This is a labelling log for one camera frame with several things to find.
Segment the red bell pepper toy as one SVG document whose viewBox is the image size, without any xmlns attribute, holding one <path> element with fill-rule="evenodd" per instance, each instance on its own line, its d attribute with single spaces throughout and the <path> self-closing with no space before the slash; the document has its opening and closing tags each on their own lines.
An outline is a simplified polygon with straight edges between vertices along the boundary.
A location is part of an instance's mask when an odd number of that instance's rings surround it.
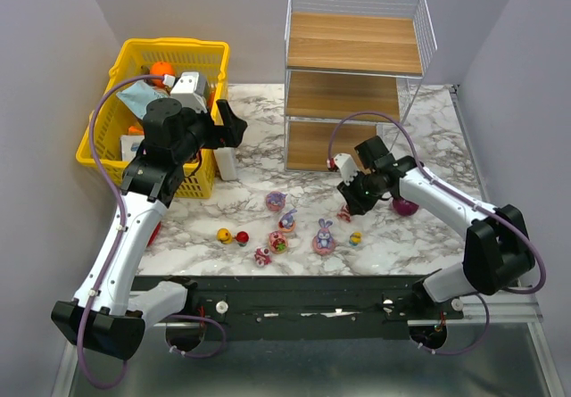
<svg viewBox="0 0 571 397">
<path fill-rule="evenodd" d="M 151 233 L 151 235 L 150 235 L 150 237 L 149 237 L 149 239 L 148 239 L 148 242 L 147 242 L 147 244 L 146 244 L 147 247 L 153 244 L 153 242 L 154 242 L 154 240 L 156 239 L 156 236 L 159 234 L 160 230 L 161 230 L 161 222 L 159 222 L 159 223 L 156 225 L 156 227 L 154 228 L 153 232 Z"/>
</svg>

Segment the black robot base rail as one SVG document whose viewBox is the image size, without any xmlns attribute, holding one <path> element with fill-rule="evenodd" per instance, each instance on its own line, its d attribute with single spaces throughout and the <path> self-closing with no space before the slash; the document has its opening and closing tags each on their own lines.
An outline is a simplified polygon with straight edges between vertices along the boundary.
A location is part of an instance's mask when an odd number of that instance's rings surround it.
<svg viewBox="0 0 571 397">
<path fill-rule="evenodd" d="M 199 326 L 165 321 L 173 340 L 298 341 L 383 338 L 406 340 L 413 327 L 461 319 L 450 302 L 415 303 L 418 276 L 191 277 L 184 314 L 203 313 L 220 323 Z"/>
</svg>

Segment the light blue snack bag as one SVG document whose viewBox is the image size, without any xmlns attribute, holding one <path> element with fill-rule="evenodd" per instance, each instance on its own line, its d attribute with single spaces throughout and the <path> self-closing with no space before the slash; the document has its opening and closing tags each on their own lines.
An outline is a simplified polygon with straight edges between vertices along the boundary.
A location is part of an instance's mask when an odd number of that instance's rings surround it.
<svg viewBox="0 0 571 397">
<path fill-rule="evenodd" d="M 146 107 L 154 100 L 167 98 L 169 93 L 160 87 L 138 80 L 117 93 L 117 97 L 128 107 L 138 120 L 146 115 Z"/>
</svg>

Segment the small yellow blue toy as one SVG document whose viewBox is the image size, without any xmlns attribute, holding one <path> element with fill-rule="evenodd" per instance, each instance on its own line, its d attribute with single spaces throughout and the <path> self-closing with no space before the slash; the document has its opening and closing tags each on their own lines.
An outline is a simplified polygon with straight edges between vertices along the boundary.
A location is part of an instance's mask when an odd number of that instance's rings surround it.
<svg viewBox="0 0 571 397">
<path fill-rule="evenodd" d="M 351 246 L 358 246 L 362 241 L 362 234 L 361 232 L 353 232 L 349 238 L 349 244 Z"/>
</svg>

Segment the yellow duck toy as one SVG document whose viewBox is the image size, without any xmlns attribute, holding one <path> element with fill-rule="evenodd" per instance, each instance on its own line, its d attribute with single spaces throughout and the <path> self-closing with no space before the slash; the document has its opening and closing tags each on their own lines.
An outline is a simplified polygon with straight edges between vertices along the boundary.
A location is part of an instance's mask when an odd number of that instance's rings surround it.
<svg viewBox="0 0 571 397">
<path fill-rule="evenodd" d="M 231 244 L 233 242 L 233 236 L 228 229 L 221 228 L 217 232 L 217 240 L 222 244 Z"/>
</svg>

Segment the white bottle black cap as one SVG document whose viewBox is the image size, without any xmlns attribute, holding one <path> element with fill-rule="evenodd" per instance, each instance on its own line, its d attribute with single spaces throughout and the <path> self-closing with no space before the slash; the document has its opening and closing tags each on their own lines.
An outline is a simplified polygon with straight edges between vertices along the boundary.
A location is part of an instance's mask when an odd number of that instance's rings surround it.
<svg viewBox="0 0 571 397">
<path fill-rule="evenodd" d="M 224 181 L 238 179 L 236 166 L 236 149 L 232 147 L 218 148 L 213 151 L 220 178 Z"/>
</svg>

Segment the yellow plastic basket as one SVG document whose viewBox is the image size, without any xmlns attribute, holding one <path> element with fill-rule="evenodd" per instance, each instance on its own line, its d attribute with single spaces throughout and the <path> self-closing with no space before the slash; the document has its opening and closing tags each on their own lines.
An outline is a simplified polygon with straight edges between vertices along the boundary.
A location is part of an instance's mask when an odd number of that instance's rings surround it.
<svg viewBox="0 0 571 397">
<path fill-rule="evenodd" d="M 110 82 L 87 126 L 77 161 L 94 168 L 118 191 L 169 203 L 174 197 L 208 198 L 215 154 L 240 145 L 246 124 L 227 100 L 229 46 L 172 37 L 128 40 L 109 72 Z M 118 97 L 122 86 L 147 79 L 171 85 L 153 98 L 141 121 L 144 137 L 134 158 L 120 158 L 120 139 L 135 114 Z"/>
</svg>

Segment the pink bear green flower toy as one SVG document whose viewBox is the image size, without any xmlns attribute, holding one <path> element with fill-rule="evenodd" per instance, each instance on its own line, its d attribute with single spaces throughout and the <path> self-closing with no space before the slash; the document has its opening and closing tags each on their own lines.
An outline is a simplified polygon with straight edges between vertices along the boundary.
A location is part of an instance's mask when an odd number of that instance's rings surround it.
<svg viewBox="0 0 571 397">
<path fill-rule="evenodd" d="M 273 231 L 268 235 L 268 245 L 272 253 L 280 254 L 288 249 L 288 241 L 281 231 Z"/>
</svg>

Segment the purple bunny pink donut toy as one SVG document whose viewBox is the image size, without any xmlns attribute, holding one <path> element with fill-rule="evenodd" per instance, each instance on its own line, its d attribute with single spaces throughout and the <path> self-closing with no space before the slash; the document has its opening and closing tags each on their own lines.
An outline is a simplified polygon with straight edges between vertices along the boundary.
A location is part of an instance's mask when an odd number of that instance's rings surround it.
<svg viewBox="0 0 571 397">
<path fill-rule="evenodd" d="M 330 232 L 332 225 L 332 220 L 319 219 L 319 231 L 311 241 L 312 249 L 316 254 L 326 256 L 334 251 L 336 243 Z"/>
</svg>

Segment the pink strawberry cake toy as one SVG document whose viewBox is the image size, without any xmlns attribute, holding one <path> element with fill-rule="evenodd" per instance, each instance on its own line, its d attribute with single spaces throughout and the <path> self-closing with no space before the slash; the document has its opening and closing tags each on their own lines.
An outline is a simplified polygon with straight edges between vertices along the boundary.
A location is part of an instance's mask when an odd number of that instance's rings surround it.
<svg viewBox="0 0 571 397">
<path fill-rule="evenodd" d="M 344 205 L 340 211 L 337 213 L 337 218 L 340 220 L 350 223 L 352 221 L 352 215 L 349 212 L 349 208 L 347 205 Z"/>
</svg>

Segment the orange fruit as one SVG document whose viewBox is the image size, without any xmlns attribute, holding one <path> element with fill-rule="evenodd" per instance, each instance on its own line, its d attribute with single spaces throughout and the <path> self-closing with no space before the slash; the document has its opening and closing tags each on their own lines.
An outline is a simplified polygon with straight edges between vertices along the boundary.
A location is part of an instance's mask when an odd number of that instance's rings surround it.
<svg viewBox="0 0 571 397">
<path fill-rule="evenodd" d="M 164 78 L 175 78 L 176 72 L 174 67 L 169 62 L 155 62 L 149 71 L 150 75 L 154 75 L 155 78 L 152 79 L 152 82 L 157 87 L 165 87 L 166 84 L 163 82 Z"/>
</svg>

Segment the white box in basket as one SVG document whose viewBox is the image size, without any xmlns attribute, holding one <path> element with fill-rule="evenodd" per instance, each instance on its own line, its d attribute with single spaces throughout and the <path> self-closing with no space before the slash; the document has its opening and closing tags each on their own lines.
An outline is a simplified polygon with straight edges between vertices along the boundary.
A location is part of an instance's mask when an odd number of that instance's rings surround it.
<svg viewBox="0 0 571 397">
<path fill-rule="evenodd" d="M 123 135 L 120 137 L 121 160 L 131 162 L 137 155 L 137 150 L 144 140 L 144 136 Z"/>
</svg>

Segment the purple bunny cupcake toy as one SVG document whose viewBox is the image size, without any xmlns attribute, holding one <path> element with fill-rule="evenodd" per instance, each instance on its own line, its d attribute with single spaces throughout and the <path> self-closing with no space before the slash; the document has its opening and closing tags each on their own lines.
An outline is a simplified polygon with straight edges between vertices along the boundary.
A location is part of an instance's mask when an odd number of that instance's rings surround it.
<svg viewBox="0 0 571 397">
<path fill-rule="evenodd" d="M 280 221 L 278 222 L 278 227 L 282 232 L 290 233 L 293 232 L 295 229 L 295 218 L 294 214 L 297 212 L 296 209 L 291 209 L 286 214 L 282 216 Z"/>
</svg>

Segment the red hair mermaid toy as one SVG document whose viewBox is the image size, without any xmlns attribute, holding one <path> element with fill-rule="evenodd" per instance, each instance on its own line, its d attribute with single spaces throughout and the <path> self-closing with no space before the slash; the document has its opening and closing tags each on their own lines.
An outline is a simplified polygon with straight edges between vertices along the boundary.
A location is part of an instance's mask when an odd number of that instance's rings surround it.
<svg viewBox="0 0 571 397">
<path fill-rule="evenodd" d="M 249 242 L 249 240 L 250 240 L 250 237 L 249 237 L 249 235 L 248 235 L 247 232 L 245 232 L 245 231 L 239 231 L 239 232 L 236 233 L 236 235 L 235 235 L 235 240 L 236 240 L 236 242 L 238 243 L 239 246 L 245 247 L 245 246 L 248 244 L 248 242 Z"/>
</svg>

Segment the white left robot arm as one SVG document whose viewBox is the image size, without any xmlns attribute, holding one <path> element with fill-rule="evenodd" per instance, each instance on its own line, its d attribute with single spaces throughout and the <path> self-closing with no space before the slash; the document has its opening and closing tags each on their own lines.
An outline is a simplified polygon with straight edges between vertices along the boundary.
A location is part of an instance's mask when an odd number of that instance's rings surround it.
<svg viewBox="0 0 571 397">
<path fill-rule="evenodd" d="M 170 278 L 141 302 L 130 289 L 142 255 L 184 178 L 184 166 L 203 149 L 238 147 L 247 129 L 227 100 L 216 102 L 221 124 L 173 98 L 150 102 L 145 137 L 125 168 L 112 226 L 94 266 L 71 301 L 55 303 L 51 320 L 79 348 L 129 360 L 145 330 L 187 305 L 193 284 Z"/>
</svg>

